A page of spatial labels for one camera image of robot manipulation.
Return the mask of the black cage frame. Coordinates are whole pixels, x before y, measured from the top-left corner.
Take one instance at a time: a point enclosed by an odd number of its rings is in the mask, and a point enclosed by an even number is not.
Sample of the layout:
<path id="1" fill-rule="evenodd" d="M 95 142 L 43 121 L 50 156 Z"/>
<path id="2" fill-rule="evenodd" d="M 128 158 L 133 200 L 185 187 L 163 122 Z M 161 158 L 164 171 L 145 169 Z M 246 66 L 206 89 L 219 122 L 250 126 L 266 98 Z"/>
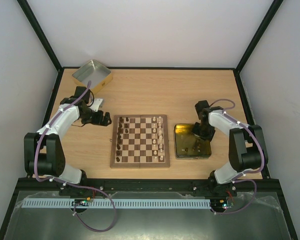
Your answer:
<path id="1" fill-rule="evenodd" d="M 24 177 L 23 138 L 40 128 L 59 72 L 113 67 L 105 109 L 196 118 L 195 102 L 235 100 L 233 69 L 270 0 L 0 0 L 0 226 Z"/>

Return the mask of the empty silver gold tin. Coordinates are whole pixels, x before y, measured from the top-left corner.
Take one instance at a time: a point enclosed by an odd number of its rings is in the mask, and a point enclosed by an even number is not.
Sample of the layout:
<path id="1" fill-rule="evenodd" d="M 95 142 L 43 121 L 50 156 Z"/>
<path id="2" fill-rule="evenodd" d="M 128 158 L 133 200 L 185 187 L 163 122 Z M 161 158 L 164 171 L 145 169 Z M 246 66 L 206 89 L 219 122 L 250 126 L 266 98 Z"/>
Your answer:
<path id="1" fill-rule="evenodd" d="M 89 60 L 72 74 L 74 82 L 81 87 L 87 87 L 97 94 L 113 80 L 112 71 L 95 59 Z"/>

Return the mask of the gold tin tray with pieces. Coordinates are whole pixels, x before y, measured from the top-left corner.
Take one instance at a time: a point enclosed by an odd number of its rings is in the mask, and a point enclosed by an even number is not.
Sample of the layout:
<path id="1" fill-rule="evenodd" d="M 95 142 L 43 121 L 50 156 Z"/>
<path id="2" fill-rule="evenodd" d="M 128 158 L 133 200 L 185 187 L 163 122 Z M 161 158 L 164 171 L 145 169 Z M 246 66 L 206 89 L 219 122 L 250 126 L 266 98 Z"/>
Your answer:
<path id="1" fill-rule="evenodd" d="M 174 152 L 177 159 L 208 159 L 212 155 L 209 141 L 192 134 L 194 124 L 174 126 Z"/>

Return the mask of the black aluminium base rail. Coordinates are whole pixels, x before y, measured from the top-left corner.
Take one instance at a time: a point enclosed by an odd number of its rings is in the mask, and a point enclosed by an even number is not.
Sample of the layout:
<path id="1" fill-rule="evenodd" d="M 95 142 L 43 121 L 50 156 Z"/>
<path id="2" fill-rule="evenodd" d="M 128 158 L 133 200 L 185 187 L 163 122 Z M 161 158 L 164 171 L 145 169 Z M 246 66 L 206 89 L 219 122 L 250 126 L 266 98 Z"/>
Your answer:
<path id="1" fill-rule="evenodd" d="M 250 181 L 239 183 L 227 183 L 217 185 L 208 179 L 105 179 L 88 178 L 85 185 L 94 187 L 106 192 L 115 194 L 117 192 L 174 192 L 181 195 L 194 197 L 221 198 L 229 194 L 236 196 L 238 192 L 251 192 L 254 185 Z M 87 197 L 92 195 L 90 189 L 81 189 L 72 186 L 62 187 L 61 183 L 38 182 L 33 178 L 19 178 L 14 192 L 19 191 L 57 191 L 61 196 Z"/>

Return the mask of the wooden chess board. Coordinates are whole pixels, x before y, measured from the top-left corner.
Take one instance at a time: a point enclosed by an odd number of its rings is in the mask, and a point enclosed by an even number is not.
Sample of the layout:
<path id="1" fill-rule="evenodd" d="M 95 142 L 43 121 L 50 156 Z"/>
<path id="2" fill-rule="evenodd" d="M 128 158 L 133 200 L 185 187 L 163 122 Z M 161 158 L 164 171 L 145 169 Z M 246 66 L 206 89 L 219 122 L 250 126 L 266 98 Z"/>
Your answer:
<path id="1" fill-rule="evenodd" d="M 129 118 L 129 123 L 126 123 L 126 117 Z M 129 133 L 125 133 L 125 124 L 129 124 Z M 112 169 L 170 167 L 168 116 L 115 115 L 110 167 Z"/>

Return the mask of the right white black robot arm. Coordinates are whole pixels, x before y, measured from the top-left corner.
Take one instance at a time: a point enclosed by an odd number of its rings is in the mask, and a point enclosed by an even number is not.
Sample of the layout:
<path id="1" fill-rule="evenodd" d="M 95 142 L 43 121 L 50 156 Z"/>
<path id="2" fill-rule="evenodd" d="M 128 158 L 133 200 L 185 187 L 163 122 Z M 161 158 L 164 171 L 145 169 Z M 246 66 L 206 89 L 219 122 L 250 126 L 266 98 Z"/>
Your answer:
<path id="1" fill-rule="evenodd" d="M 208 191 L 219 196 L 226 189 L 226 184 L 233 184 L 246 174 L 260 173 L 268 163 L 268 153 L 262 128 L 243 123 L 228 114 L 236 105 L 222 108 L 214 106 L 216 100 L 209 104 L 207 100 L 199 101 L 195 106 L 200 122 L 194 124 L 192 134 L 197 138 L 211 142 L 216 129 L 228 136 L 228 162 L 212 171 L 208 178 Z"/>

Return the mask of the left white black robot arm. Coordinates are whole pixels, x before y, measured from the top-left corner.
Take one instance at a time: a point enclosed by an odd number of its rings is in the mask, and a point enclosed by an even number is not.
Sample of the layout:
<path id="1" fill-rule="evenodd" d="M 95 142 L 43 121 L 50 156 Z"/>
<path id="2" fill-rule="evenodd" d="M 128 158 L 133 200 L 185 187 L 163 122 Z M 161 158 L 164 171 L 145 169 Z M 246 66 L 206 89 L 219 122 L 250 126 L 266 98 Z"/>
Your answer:
<path id="1" fill-rule="evenodd" d="M 95 98 L 93 92 L 78 86 L 74 95 L 65 97 L 53 117 L 36 132 L 24 137 L 24 168 L 29 176 L 37 181 L 45 180 L 79 184 L 85 172 L 66 163 L 62 138 L 74 122 L 81 125 L 108 126 L 112 120 L 109 112 L 103 112 L 104 100 Z"/>

